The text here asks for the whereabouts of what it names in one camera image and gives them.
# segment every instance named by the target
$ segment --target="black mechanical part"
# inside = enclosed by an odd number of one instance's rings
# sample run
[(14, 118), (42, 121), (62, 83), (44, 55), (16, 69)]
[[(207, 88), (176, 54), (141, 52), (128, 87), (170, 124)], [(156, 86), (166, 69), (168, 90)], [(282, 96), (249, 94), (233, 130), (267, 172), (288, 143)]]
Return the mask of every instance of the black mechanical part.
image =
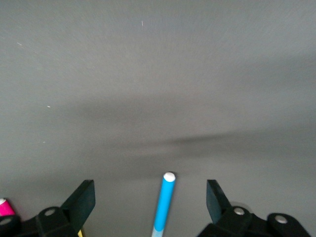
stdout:
[(206, 206), (213, 223), (198, 237), (311, 237), (293, 217), (272, 213), (267, 221), (231, 206), (216, 180), (207, 181)]
[(0, 237), (77, 237), (94, 206), (94, 182), (85, 180), (61, 207), (24, 222), (17, 215), (0, 217)]

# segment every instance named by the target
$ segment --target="gray tabletop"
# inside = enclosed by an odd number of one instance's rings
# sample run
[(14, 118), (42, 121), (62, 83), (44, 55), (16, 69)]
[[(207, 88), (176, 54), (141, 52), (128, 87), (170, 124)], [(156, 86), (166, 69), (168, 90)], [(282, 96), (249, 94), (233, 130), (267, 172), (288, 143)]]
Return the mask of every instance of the gray tabletop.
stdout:
[(87, 237), (210, 222), (206, 180), (316, 236), (314, 1), (1, 1), (0, 196), (23, 220), (94, 179)]

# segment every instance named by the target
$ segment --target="blue marker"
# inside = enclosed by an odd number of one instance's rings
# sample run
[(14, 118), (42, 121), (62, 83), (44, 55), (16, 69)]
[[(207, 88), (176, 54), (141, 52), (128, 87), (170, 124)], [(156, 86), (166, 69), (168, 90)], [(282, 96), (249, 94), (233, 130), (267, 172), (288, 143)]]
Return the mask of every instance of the blue marker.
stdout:
[(162, 237), (175, 181), (176, 176), (173, 173), (167, 172), (163, 175), (152, 237)]

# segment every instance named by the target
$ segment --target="pink marker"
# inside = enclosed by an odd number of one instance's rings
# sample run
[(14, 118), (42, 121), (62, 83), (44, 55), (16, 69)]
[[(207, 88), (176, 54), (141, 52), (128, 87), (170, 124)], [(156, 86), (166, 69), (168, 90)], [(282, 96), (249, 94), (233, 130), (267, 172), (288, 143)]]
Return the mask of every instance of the pink marker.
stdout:
[(4, 198), (0, 198), (0, 216), (15, 215), (10, 203)]

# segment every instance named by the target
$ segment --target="pink marker's white end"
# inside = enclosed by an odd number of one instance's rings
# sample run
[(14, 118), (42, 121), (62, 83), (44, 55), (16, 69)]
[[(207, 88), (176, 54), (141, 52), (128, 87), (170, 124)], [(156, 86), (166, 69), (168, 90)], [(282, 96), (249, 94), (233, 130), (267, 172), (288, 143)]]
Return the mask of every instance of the pink marker's white end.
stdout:
[(0, 198), (0, 205), (3, 204), (3, 203), (5, 203), (5, 201), (6, 201), (6, 200), (5, 200), (4, 198)]
[(174, 173), (171, 172), (167, 172), (163, 175), (163, 178), (167, 181), (167, 182), (173, 182), (176, 180), (176, 176), (174, 175)]

